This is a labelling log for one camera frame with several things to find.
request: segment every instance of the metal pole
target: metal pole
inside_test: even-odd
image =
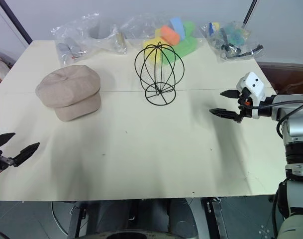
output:
[[[68,229],[67,239],[78,238],[81,230],[82,219],[86,216],[86,205],[74,206],[71,210],[70,227]]]
[[[28,43],[31,44],[32,42],[32,38],[29,36],[29,34],[26,32],[26,30],[24,29],[24,27],[21,25],[21,23],[19,22],[19,20],[16,18],[16,16],[14,15],[14,13],[12,12],[11,8],[9,8],[9,6],[7,5],[7,3],[5,2],[5,0],[0,0],[0,7],[3,9],[3,11],[6,13],[6,15],[8,16],[8,18],[13,22],[14,26],[16,27],[16,29],[19,31],[19,33],[22,35],[22,37],[24,38],[24,40]]]
[[[255,7],[256,3],[257,3],[257,0],[253,0],[253,1],[252,1],[251,5],[250,5],[250,8],[249,8],[249,10],[248,10],[248,12],[247,12],[247,14],[246,14],[246,16],[245,16],[245,19],[244,19],[244,21],[243,21],[242,28],[245,28],[247,22],[249,21],[250,16],[251,16],[251,14],[252,14],[252,12],[253,12],[253,10],[254,10],[254,7]]]

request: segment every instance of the black cable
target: black cable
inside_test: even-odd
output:
[[[261,110],[261,109],[266,109],[274,106],[281,106],[281,105],[289,105],[289,104],[303,104],[303,101],[283,101],[283,102],[277,102],[277,103],[272,103],[269,105],[264,105],[264,106],[248,106],[244,102],[241,102],[241,105],[244,106],[247,109],[250,110]]]
[[[262,49],[263,46],[261,44],[258,44],[253,50],[237,55],[236,57],[252,56],[255,52],[260,51]]]
[[[56,215],[55,215],[55,213],[54,213],[53,202],[51,203],[51,211],[52,211],[53,219],[54,219],[56,225],[58,226],[58,228],[61,230],[61,232],[62,232],[64,235],[68,236],[68,233],[65,231],[65,229],[62,227],[62,225],[60,224],[60,222],[57,220],[57,217],[56,217]]]
[[[300,111],[301,109],[303,109],[303,104],[302,104],[300,107],[296,108],[295,110],[289,112],[287,115],[285,115],[283,118],[281,118],[281,119],[279,120],[279,122],[278,122],[277,125],[276,125],[276,132],[277,132],[277,134],[278,134],[281,138],[283,138],[283,135],[282,135],[282,133],[280,132],[281,124],[282,124],[285,120],[287,120],[288,117],[290,117],[291,115],[293,115],[293,114],[295,114],[296,112]]]
[[[273,225],[273,233],[274,237],[277,238],[279,232],[277,230],[277,224],[276,224],[276,205],[277,205],[277,200],[279,197],[279,191],[276,191],[276,194],[274,195],[274,200],[272,204],[272,225]]]
[[[10,239],[7,235],[5,235],[2,232],[0,232],[0,237],[2,237],[3,239]]]

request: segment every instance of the beige cap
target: beige cap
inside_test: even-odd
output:
[[[101,107],[101,96],[99,92],[79,101],[73,105],[55,108],[55,113],[61,121],[70,121],[77,117],[89,114]]]
[[[66,107],[95,94],[101,87],[99,75],[85,65],[68,66],[47,75],[35,93],[48,107]]]

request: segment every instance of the clear plastic bag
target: clear plastic bag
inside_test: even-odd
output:
[[[209,44],[225,60],[250,59],[260,56],[263,46],[238,22],[210,22],[201,27]]]
[[[195,23],[165,14],[145,13],[134,16],[120,29],[138,50],[160,42],[172,46],[180,57],[195,51],[203,39]]]
[[[116,24],[102,21],[98,13],[88,14],[51,30],[62,66],[88,57],[103,48],[126,54],[123,34]]]

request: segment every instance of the white tabletop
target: white tabletop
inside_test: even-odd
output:
[[[131,50],[128,56],[101,52],[79,62],[101,75],[102,106],[95,113],[61,122],[34,94],[39,81],[59,68],[54,44],[36,41],[28,47],[0,85],[0,134],[16,133],[2,148],[4,156],[15,156],[35,142],[40,146],[21,166],[0,174],[0,200],[239,196],[276,191],[285,176],[285,151],[276,123],[270,118],[245,118],[237,124],[208,112],[216,107],[238,110],[237,100],[219,93],[234,88],[248,71],[269,86],[254,60],[219,63],[205,42],[183,58],[186,77],[176,99],[157,107],[145,100],[135,83],[139,79]],[[101,60],[94,65],[102,55],[110,64]],[[196,67],[196,62],[203,67]],[[103,76],[113,78],[113,83]],[[267,88],[268,95],[273,93]]]

